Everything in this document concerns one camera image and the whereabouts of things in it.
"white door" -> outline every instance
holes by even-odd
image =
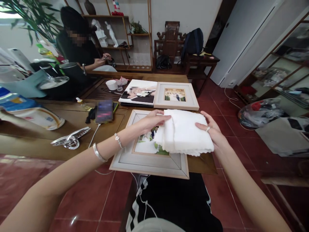
[[[220,85],[250,41],[284,0],[237,0],[213,54],[220,59],[211,79]]]

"white statue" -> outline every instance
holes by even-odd
[[[115,44],[114,47],[118,47],[118,43],[117,43],[117,40],[115,38],[115,33],[113,32],[113,29],[111,28],[110,24],[108,24],[106,21],[105,21],[105,24],[106,24],[107,29],[109,30],[109,35],[110,35],[110,37],[112,38],[112,40]]]
[[[101,28],[101,25],[100,25],[99,21],[96,20],[96,19],[93,19],[92,22],[91,22],[91,25],[94,25],[94,26],[97,27],[96,35],[97,35],[97,38],[98,38],[98,40],[100,42],[100,45],[102,47],[107,47],[108,44],[105,41],[107,39],[107,36],[105,35],[104,30]]]

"bangle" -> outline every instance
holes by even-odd
[[[95,153],[95,155],[98,157],[98,159],[99,159],[102,163],[106,163],[107,160],[104,159],[104,158],[100,155],[100,153],[98,152],[96,143],[94,143],[92,147],[93,147],[94,153]]]
[[[121,146],[121,142],[119,140],[119,137],[118,137],[117,133],[115,133],[115,140],[118,142],[120,148],[122,149],[123,147]]]

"side table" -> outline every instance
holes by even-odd
[[[186,54],[186,75],[188,79],[192,79],[192,85],[193,85],[196,97],[200,96],[201,92],[203,91],[205,87],[206,80],[210,78],[213,70],[215,69],[219,61],[220,59],[218,59],[214,55],[199,57],[199,56]],[[204,70],[206,67],[211,67],[208,75],[204,73]],[[200,88],[198,88],[198,86],[194,84],[196,80],[203,80],[203,83]]]

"white cup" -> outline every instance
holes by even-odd
[[[109,80],[106,82],[107,87],[109,90],[116,90],[117,89],[117,84],[115,80]]]

